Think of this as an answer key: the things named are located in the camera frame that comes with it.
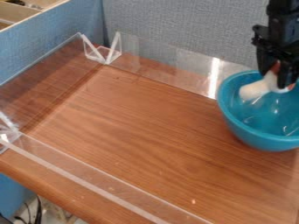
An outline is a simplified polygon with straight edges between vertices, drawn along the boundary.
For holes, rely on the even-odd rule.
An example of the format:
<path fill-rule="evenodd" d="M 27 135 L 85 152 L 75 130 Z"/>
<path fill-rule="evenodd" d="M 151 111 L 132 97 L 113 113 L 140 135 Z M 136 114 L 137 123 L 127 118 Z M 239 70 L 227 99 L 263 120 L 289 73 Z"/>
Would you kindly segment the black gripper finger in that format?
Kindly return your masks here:
<path fill-rule="evenodd" d="M 276 85 L 279 89 L 288 88 L 299 78 L 299 61 L 289 59 L 277 60 Z"/>
<path fill-rule="evenodd" d="M 256 48 L 257 70 L 261 75 L 265 75 L 268 72 L 277 74 L 279 60 L 276 56 L 277 50 L 275 48 L 264 48 L 261 46 Z"/>

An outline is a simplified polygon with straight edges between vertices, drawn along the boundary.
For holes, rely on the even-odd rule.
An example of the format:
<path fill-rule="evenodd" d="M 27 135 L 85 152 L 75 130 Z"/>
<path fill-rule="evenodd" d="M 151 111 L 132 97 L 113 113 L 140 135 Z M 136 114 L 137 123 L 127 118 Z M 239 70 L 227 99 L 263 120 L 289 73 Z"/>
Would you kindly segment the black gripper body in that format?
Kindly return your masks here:
<path fill-rule="evenodd" d="M 259 63 L 267 60 L 285 60 L 291 63 L 299 61 L 299 25 L 287 25 L 271 30 L 256 24 L 252 31 L 252 45 L 256 47 Z"/>

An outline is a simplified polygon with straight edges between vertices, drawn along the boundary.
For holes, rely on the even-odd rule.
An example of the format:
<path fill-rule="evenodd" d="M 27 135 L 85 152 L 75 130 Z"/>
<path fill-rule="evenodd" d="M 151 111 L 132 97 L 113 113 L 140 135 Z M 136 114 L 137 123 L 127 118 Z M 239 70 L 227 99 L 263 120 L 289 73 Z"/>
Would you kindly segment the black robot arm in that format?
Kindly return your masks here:
<path fill-rule="evenodd" d="M 268 0 L 267 26 L 252 26 L 257 70 L 275 68 L 275 86 L 289 88 L 299 80 L 299 0 Z"/>

